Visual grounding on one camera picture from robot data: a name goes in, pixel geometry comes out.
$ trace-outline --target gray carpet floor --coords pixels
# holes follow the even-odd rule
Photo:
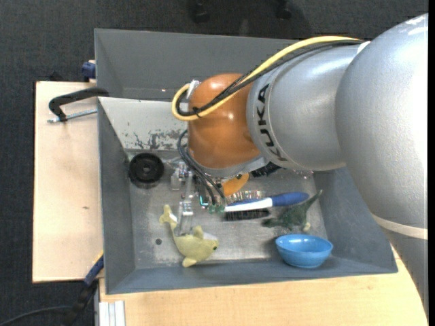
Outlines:
[[[428,11],[429,0],[291,0],[292,19],[273,0],[208,0],[211,19],[195,24],[192,0],[0,0],[0,324],[37,308],[74,303],[79,282],[31,282],[33,82],[56,71],[82,81],[94,58],[94,28],[302,39],[372,39]],[[58,325],[41,314],[15,325]],[[77,320],[92,325],[92,308]]]

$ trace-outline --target black clamp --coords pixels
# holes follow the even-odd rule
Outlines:
[[[104,88],[100,87],[91,87],[87,88],[85,90],[79,90],[77,92],[64,94],[61,96],[57,96],[56,98],[53,98],[50,103],[48,104],[48,108],[51,110],[52,113],[54,113],[58,119],[53,120],[53,122],[60,121],[60,122],[66,122],[69,118],[72,117],[79,117],[79,115],[71,115],[72,117],[68,117],[65,115],[65,113],[60,108],[61,105],[66,105],[69,103],[74,103],[75,101],[82,101],[84,99],[92,98],[94,96],[109,96],[109,92],[106,91]]]

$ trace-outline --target black lens cap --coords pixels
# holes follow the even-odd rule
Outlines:
[[[135,183],[155,183],[163,175],[164,166],[162,160],[152,153],[139,153],[130,162],[128,175]]]

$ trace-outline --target blue bowl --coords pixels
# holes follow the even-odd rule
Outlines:
[[[321,266],[334,247],[330,241],[308,234],[287,234],[275,243],[284,262],[300,268]]]

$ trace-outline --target wooden board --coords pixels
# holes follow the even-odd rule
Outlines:
[[[396,274],[122,295],[106,295],[101,279],[99,297],[124,300],[128,326],[427,325],[414,283],[396,261]]]
[[[50,124],[52,98],[92,83],[39,81],[35,95],[33,281],[83,279],[103,248],[97,115]],[[63,107],[92,109],[96,99]]]

